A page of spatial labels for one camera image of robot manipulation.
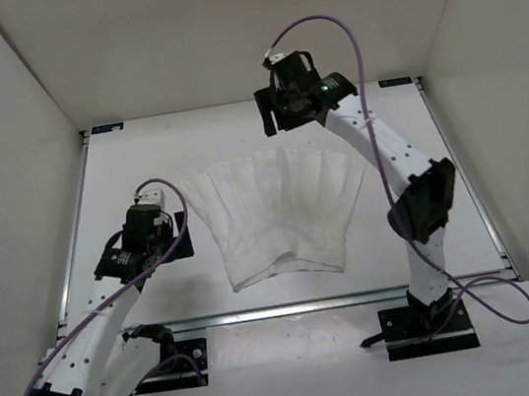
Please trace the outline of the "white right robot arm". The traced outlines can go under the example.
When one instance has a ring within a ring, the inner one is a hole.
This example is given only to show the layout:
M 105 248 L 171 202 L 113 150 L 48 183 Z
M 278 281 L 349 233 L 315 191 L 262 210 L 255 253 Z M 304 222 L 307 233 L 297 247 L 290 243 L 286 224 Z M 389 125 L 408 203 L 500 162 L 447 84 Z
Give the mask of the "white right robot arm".
M 364 88 L 341 74 L 299 93 L 266 87 L 254 98 L 267 136 L 316 121 L 378 169 L 390 203 L 388 223 L 407 244 L 412 326 L 436 331 L 454 300 L 443 244 L 455 191 L 452 161 L 413 148 L 367 106 Z

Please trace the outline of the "white pleated skirt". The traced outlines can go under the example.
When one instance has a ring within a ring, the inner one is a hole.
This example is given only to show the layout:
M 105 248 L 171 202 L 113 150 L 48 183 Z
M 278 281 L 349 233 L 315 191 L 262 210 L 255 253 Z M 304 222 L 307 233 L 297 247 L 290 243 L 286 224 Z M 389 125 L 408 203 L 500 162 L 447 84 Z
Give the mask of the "white pleated skirt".
M 295 271 L 343 272 L 364 169 L 354 155 L 278 148 L 213 165 L 180 190 L 240 292 Z

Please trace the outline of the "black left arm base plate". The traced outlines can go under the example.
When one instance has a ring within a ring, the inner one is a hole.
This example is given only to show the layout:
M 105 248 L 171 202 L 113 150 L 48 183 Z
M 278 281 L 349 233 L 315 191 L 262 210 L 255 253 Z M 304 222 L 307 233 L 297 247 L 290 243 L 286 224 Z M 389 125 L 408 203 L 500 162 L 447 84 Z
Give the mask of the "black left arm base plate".
M 178 333 L 173 338 L 175 348 L 167 355 L 180 354 L 180 357 L 162 365 L 156 373 L 144 379 L 137 386 L 135 395 L 208 386 L 208 342 L 205 331 Z

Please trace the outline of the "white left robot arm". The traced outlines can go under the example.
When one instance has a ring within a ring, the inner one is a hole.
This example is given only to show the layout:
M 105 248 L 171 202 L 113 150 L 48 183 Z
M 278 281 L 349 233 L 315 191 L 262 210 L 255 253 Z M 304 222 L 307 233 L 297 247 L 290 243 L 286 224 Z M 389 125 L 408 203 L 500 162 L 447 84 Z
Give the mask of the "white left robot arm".
M 162 265 L 194 253 L 184 212 L 135 205 L 106 242 L 84 317 L 46 356 L 24 396 L 130 396 L 148 376 L 184 364 L 160 324 L 122 328 L 145 284 Z

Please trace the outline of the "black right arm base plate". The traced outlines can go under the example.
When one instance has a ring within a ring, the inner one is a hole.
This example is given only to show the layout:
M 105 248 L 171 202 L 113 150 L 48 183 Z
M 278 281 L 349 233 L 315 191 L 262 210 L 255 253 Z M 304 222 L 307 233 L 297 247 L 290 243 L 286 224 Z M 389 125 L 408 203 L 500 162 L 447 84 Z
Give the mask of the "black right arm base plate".
M 473 350 L 481 346 L 463 301 L 450 305 L 433 323 L 416 316 L 409 306 L 377 312 L 381 331 L 360 345 L 370 349 L 383 342 L 391 362 Z

